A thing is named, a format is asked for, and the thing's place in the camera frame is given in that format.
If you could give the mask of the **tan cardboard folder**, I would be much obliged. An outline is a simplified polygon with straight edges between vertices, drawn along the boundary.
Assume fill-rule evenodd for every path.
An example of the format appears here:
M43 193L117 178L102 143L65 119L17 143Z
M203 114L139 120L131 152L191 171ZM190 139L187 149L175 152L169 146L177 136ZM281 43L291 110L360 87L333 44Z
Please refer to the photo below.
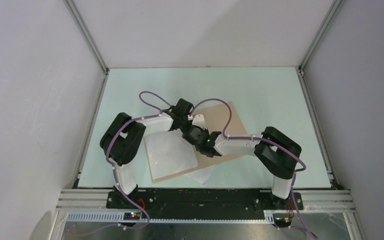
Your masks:
M228 110L225 104L220 103L220 104L216 104L216 105L212 105L204 108L199 108L196 111L194 111L193 115L202 115L204 117L206 126L210 133L221 132L224 129L226 123L230 121L227 129L225 130L226 135L231 135L231 136L246 135L247 131L244 127L244 124L241 118L237 113L237 110L233 102L229 101L227 104L229 105L231 110ZM237 155L237 154L207 157L208 164L209 164L209 166L207 167L222 164L222 163L237 159L239 157L240 155Z

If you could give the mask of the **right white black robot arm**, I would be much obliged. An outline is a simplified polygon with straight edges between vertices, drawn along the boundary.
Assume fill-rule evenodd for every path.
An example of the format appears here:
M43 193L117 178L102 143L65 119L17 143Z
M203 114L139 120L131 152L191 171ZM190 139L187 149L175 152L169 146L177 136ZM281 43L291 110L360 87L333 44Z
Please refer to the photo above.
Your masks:
M255 156L273 175L271 204L284 209L291 202L297 172L306 170L300 159L302 148L277 128L268 126L261 134L227 135L192 125L181 129L182 138L209 158L228 155Z

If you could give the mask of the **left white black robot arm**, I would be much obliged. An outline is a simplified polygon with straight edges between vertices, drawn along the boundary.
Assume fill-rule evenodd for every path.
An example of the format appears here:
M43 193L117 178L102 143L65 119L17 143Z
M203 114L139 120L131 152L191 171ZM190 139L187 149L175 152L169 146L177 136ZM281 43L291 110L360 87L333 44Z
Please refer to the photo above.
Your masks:
M118 201L125 208L138 202L135 170L132 160L137 155L143 137L160 132L181 129L192 122L193 104L183 98L176 105L160 110L157 114L132 117L119 113L100 140L106 161L111 165L115 187L120 191Z

